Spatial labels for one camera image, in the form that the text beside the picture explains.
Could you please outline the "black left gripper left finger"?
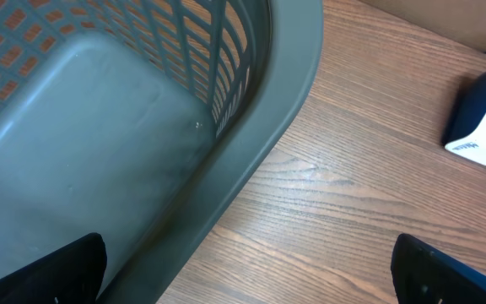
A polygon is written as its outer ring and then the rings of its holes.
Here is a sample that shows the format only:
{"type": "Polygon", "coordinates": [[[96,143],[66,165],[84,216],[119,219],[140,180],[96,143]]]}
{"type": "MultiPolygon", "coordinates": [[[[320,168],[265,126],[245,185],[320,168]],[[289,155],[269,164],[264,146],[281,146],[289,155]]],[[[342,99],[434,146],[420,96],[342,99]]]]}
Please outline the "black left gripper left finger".
{"type": "Polygon", "coordinates": [[[105,243],[89,233],[0,279],[0,304],[92,304],[107,265],[105,243]]]}

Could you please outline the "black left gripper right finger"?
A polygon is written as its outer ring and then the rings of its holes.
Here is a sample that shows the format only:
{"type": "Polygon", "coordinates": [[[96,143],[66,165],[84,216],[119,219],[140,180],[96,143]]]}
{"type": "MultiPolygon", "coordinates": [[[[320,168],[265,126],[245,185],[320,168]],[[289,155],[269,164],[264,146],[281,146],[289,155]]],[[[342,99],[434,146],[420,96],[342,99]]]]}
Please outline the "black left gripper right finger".
{"type": "Polygon", "coordinates": [[[391,276],[400,304],[486,303],[486,275],[409,234],[397,237],[391,276]]]}

